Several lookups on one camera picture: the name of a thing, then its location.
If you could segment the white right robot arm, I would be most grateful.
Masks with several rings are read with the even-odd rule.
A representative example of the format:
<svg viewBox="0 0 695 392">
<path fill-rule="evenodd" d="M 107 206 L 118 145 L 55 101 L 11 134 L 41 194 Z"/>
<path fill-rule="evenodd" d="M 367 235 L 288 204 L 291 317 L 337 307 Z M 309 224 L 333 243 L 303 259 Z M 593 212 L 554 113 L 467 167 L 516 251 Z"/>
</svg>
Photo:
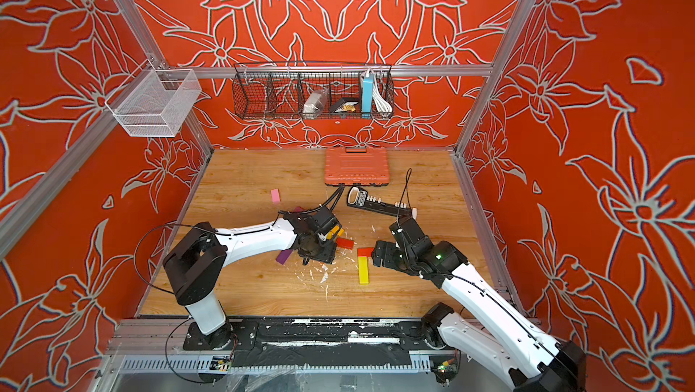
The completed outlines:
<svg viewBox="0 0 695 392">
<path fill-rule="evenodd" d="M 512 391 L 583 391 L 586 352 L 558 341 L 519 313 L 481 277 L 468 258 L 448 242 L 421 254 L 379 241 L 373 264 L 433 283 L 479 321 L 467 323 L 454 308 L 438 303 L 422 318 L 425 342 L 461 351 Z"/>
</svg>

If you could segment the aluminium frame post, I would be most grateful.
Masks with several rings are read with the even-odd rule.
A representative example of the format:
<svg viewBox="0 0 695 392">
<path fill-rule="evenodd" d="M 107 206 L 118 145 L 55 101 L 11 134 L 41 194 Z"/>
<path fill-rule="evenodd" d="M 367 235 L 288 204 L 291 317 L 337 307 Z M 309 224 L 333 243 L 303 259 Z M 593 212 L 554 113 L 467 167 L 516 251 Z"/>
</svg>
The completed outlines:
<svg viewBox="0 0 695 392">
<path fill-rule="evenodd" d="M 136 2 L 134 0 L 113 1 L 118 6 L 123 19 L 129 26 L 131 33 L 139 43 L 148 61 L 151 62 L 152 67 L 159 70 L 168 69 L 168 62 L 153 37 L 152 32 L 149 30 L 147 23 L 139 13 Z"/>
</svg>

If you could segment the silver packet in basket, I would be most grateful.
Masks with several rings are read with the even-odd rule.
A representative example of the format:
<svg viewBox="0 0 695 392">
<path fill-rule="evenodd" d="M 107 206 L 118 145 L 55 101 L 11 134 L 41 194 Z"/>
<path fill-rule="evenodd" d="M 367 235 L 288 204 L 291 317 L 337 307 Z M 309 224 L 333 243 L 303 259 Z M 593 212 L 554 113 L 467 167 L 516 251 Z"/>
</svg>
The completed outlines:
<svg viewBox="0 0 695 392">
<path fill-rule="evenodd" d="M 312 92 L 303 104 L 302 117 L 309 120 L 318 119 L 322 115 L 328 100 L 329 91 L 327 89 L 318 89 Z"/>
</svg>

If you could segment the orange plastic tool case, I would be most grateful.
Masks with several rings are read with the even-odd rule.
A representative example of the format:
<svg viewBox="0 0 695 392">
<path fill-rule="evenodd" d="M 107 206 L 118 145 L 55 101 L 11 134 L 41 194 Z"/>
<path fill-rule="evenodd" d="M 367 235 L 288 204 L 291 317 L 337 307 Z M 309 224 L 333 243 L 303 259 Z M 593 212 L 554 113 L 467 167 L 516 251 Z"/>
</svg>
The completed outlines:
<svg viewBox="0 0 695 392">
<path fill-rule="evenodd" d="M 390 182 L 384 148 L 326 149 L 324 182 L 329 186 L 385 186 Z"/>
</svg>

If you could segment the orange block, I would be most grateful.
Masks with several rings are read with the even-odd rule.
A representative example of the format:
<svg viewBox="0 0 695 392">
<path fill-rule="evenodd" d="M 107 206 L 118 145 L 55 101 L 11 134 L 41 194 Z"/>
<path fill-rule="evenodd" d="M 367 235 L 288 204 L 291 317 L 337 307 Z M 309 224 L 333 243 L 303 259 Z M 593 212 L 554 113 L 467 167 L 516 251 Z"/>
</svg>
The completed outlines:
<svg viewBox="0 0 695 392">
<path fill-rule="evenodd" d="M 329 233 L 326 234 L 326 239 L 327 240 L 332 240 L 336 237 L 340 237 L 344 234 L 344 229 L 341 225 L 335 225 Z"/>
</svg>

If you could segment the small red block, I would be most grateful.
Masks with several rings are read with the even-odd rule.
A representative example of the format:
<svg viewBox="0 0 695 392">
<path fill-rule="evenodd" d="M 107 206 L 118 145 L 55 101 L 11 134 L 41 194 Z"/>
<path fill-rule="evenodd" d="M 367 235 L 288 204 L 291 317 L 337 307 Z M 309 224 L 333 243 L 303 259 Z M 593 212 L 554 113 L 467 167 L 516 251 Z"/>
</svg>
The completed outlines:
<svg viewBox="0 0 695 392">
<path fill-rule="evenodd" d="M 353 250 L 355 247 L 355 241 L 348 238 L 339 237 L 337 239 L 337 246 L 347 250 Z"/>
</svg>

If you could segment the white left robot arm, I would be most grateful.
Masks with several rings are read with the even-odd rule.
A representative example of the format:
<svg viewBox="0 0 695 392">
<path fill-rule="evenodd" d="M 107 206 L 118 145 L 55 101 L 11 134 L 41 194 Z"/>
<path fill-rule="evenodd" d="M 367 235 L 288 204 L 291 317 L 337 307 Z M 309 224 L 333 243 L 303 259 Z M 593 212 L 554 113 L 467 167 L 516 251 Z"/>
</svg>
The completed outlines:
<svg viewBox="0 0 695 392">
<path fill-rule="evenodd" d="M 241 228 L 190 228 L 169 252 L 163 267 L 177 304 L 184 307 L 206 338 L 232 333 L 215 287 L 226 267 L 271 252 L 297 253 L 304 261 L 330 264 L 343 229 L 329 211 L 280 212 L 275 220 Z"/>
</svg>

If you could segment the lime yellow long block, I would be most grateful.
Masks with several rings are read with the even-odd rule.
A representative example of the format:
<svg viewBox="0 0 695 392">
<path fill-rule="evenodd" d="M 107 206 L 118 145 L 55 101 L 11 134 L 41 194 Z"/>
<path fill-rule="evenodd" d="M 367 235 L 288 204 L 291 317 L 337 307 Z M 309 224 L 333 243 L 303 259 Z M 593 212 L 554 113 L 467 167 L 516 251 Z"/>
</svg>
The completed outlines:
<svg viewBox="0 0 695 392">
<path fill-rule="evenodd" d="M 361 285 L 369 284 L 368 259 L 367 256 L 358 258 L 358 281 Z"/>
</svg>

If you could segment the light pink block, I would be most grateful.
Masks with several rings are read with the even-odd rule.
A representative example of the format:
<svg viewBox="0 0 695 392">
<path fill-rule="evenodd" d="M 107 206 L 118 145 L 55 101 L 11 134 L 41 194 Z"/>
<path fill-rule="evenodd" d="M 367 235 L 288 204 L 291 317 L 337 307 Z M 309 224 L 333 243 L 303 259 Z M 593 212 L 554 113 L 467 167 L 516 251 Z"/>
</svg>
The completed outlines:
<svg viewBox="0 0 695 392">
<path fill-rule="evenodd" d="M 280 191 L 278 191 L 278 189 L 271 190 L 271 201 L 273 202 L 273 204 L 280 204 L 282 202 L 281 194 Z"/>
</svg>

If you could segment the dark purple block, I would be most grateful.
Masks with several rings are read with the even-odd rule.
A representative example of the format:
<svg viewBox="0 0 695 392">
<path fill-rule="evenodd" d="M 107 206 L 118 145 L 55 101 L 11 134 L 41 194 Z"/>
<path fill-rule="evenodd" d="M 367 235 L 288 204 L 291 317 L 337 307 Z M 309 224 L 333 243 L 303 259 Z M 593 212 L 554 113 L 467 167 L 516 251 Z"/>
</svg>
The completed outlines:
<svg viewBox="0 0 695 392">
<path fill-rule="evenodd" d="M 291 249 L 280 251 L 278 256 L 276 256 L 275 261 L 280 265 L 285 265 L 291 257 L 292 253 L 293 250 Z"/>
</svg>

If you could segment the red cube block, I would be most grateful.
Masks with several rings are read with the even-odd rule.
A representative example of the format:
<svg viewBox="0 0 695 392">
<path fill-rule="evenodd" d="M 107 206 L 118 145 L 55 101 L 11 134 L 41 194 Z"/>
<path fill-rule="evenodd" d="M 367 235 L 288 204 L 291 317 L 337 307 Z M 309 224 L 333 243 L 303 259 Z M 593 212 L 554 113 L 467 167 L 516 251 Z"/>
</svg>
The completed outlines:
<svg viewBox="0 0 695 392">
<path fill-rule="evenodd" d="M 360 247 L 358 249 L 358 257 L 371 257 L 374 250 L 374 247 Z"/>
</svg>

